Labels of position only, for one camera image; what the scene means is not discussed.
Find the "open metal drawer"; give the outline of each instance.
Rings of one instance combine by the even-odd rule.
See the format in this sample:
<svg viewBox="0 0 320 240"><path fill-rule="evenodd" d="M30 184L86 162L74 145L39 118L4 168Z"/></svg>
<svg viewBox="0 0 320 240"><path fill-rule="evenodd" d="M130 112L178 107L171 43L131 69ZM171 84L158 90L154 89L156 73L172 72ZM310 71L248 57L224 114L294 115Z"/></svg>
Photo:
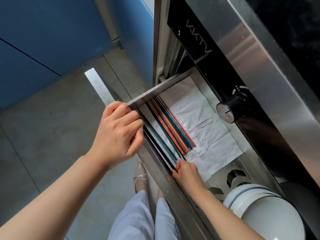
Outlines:
<svg viewBox="0 0 320 240"><path fill-rule="evenodd" d="M113 89L99 77L93 68L85 72L85 75L105 105L108 105L115 100L121 100ZM217 112L216 105L219 103L219 100L195 67L158 84L154 88L130 101L128 106L132 110L137 109L188 76L192 78L200 92L207 98L212 109ZM232 189L242 183L265 185L285 197L277 181L270 174L269 170L250 146L237 125L229 124L224 121L223 123L229 129L230 134L237 142L243 154L212 175L206 182L207 188L221 201L224 200L225 196ZM178 219L178 225L181 224L181 227L186 229L191 239L218 239L217 233L206 216L173 179L172 173L166 168L162 156L158 153L154 143L146 133L145 137L146 142L139 150L138 155L159 188L165 194L173 214L176 219Z"/></svg>

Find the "blue cabinet door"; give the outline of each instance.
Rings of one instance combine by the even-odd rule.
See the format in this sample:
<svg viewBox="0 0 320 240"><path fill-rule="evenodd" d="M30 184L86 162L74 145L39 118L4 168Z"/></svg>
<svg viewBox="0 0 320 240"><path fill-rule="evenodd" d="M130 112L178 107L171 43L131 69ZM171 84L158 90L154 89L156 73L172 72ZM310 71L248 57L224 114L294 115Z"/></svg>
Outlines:
<svg viewBox="0 0 320 240"><path fill-rule="evenodd" d="M0 110L58 79L56 73L0 40Z"/></svg>
<svg viewBox="0 0 320 240"><path fill-rule="evenodd" d="M142 0L107 0L120 42L140 76L152 87L154 18Z"/></svg>
<svg viewBox="0 0 320 240"><path fill-rule="evenodd" d="M59 75L113 47L93 0L0 0L0 38Z"/></svg>

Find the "black control knob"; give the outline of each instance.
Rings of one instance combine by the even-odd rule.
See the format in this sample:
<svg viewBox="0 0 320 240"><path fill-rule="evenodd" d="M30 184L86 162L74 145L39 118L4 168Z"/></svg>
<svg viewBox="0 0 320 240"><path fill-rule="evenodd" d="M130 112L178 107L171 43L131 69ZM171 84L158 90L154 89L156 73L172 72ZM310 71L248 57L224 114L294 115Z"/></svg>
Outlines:
<svg viewBox="0 0 320 240"><path fill-rule="evenodd" d="M244 116L249 108L249 98L243 92L237 92L221 103L217 104L217 112L228 123L236 122Z"/></svg>

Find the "leg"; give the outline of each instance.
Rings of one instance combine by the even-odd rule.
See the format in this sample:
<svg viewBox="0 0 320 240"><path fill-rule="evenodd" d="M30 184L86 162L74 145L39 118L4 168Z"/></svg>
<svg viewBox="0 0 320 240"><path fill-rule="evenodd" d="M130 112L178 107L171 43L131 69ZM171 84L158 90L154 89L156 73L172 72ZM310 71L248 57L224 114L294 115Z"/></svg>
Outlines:
<svg viewBox="0 0 320 240"><path fill-rule="evenodd" d="M151 240L154 238L154 224L150 213L146 173L141 173L142 163L139 164L134 182L136 194L128 201L124 209L114 221L109 240Z"/></svg>
<svg viewBox="0 0 320 240"><path fill-rule="evenodd" d="M162 192L158 191L157 210L154 224L154 240L180 240L181 236L176 221Z"/></svg>

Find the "hand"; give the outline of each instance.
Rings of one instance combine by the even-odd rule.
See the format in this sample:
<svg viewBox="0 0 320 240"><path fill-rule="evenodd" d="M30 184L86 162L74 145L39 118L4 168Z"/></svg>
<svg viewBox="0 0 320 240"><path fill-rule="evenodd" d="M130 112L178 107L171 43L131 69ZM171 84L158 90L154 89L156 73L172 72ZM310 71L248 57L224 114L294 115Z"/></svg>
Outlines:
<svg viewBox="0 0 320 240"><path fill-rule="evenodd" d="M138 112L132 111L126 103L109 104L87 156L108 168L128 160L144 142L142 127Z"/></svg>
<svg viewBox="0 0 320 240"><path fill-rule="evenodd" d="M175 170L172 170L172 176L193 200L201 191L206 190L205 183L195 164L180 160L176 165L176 169L178 170L178 173Z"/></svg>

